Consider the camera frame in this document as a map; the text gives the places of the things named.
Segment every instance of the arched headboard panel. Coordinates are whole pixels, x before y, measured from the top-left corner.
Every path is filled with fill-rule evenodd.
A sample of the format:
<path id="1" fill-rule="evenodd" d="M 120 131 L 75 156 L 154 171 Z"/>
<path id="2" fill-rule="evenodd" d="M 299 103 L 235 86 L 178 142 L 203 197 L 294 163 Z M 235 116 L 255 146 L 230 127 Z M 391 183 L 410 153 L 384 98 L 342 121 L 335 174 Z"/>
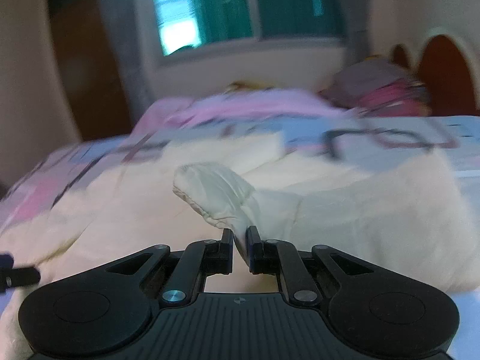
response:
<path id="1" fill-rule="evenodd" d="M 479 114 L 469 64 L 451 37 L 429 39 L 417 75 L 431 94 L 433 116 Z"/>
<path id="2" fill-rule="evenodd" d="M 392 50 L 392 62 L 405 69 L 411 69 L 409 54 L 402 44 L 397 44 Z"/>

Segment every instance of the window frame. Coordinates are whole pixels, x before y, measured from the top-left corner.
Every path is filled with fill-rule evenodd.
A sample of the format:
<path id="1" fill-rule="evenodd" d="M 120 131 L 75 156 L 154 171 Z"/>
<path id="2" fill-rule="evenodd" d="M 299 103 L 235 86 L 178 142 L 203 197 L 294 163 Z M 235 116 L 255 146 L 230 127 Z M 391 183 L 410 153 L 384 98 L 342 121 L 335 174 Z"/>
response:
<path id="1" fill-rule="evenodd" d="M 136 3 L 137 11 L 142 11 L 141 15 L 137 15 L 137 20 L 141 22 L 139 23 L 138 28 L 140 29 L 140 32 L 143 32 L 141 34 L 143 47 L 146 48 L 145 51 L 153 58 L 154 65 L 157 68 L 194 62 L 207 57 L 219 57 L 237 53 L 282 48 L 344 47 L 346 44 L 346 38 L 344 36 L 263 38 L 258 0 L 247 0 L 250 13 L 250 24 L 253 33 L 252 37 L 208 43 L 195 49 L 174 52 L 170 55 L 163 55 L 162 42 L 157 27 L 154 0 L 136 0 Z"/>

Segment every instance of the window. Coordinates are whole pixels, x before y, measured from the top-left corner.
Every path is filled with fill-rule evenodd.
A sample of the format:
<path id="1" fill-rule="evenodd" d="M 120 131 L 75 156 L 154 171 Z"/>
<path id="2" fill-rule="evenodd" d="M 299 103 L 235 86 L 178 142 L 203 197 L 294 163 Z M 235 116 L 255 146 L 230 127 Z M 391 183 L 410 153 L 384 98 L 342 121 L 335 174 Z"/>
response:
<path id="1" fill-rule="evenodd" d="M 154 0 L 163 55 L 244 38 L 342 36 L 337 0 Z"/>

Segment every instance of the patterned bed sheet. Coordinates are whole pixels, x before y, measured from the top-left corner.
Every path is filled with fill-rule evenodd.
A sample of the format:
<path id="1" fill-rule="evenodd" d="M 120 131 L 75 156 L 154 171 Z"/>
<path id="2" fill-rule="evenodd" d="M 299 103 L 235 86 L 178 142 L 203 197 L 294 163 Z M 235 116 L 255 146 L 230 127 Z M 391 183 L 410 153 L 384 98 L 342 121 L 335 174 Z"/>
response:
<path id="1" fill-rule="evenodd" d="M 480 223 L 480 118 L 398 117 L 372 119 L 295 118 L 280 116 L 261 121 L 223 120 L 185 130 L 160 130 L 146 136 L 122 136 L 86 142 L 52 153 L 19 180 L 0 202 L 0 233 L 48 210 L 70 188 L 84 188 L 102 171 L 125 161 L 161 156 L 171 140 L 245 136 L 281 131 L 286 152 L 353 165 L 370 172 L 392 168 L 411 156 L 445 149 L 463 196 Z M 0 297 L 0 313 L 10 294 Z M 461 325 L 450 353 L 473 360 L 480 353 L 480 292 L 453 296 Z"/>

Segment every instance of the silver screw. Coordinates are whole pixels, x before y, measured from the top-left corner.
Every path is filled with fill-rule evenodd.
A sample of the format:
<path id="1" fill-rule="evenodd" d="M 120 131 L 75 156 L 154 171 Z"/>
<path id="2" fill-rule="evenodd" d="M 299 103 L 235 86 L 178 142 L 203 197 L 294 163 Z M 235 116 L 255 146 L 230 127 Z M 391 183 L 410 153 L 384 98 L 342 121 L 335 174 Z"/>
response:
<path id="1" fill-rule="evenodd" d="M 295 292 L 293 297 L 299 302 L 313 302 L 315 299 L 317 299 L 317 294 L 315 294 L 313 291 L 303 290 Z"/>
<path id="2" fill-rule="evenodd" d="M 170 291 L 164 292 L 162 295 L 163 300 L 171 303 L 181 302 L 186 297 L 187 296 L 185 295 L 184 292 L 177 289 L 172 289 Z"/>

